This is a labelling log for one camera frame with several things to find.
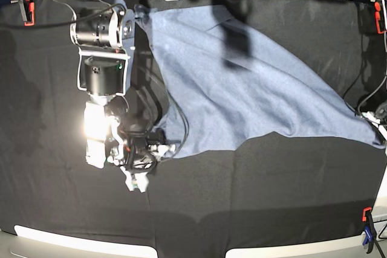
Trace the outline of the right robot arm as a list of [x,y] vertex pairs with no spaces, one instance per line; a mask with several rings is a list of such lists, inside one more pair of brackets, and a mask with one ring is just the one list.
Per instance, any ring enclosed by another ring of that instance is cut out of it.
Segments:
[[79,50],[77,87],[89,95],[84,110],[86,161],[128,174],[148,173],[162,158],[165,141],[150,129],[133,132],[123,119],[131,82],[135,14],[124,0],[54,0],[73,12],[70,38]]

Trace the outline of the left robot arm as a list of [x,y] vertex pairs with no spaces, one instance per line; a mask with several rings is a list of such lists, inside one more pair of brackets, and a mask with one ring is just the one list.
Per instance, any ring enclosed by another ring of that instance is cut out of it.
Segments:
[[379,2],[356,5],[362,62],[351,85],[362,85],[365,94],[358,99],[354,112],[360,117],[370,112],[380,121],[379,126],[386,129],[386,32],[378,32],[376,19],[382,12],[378,10]]

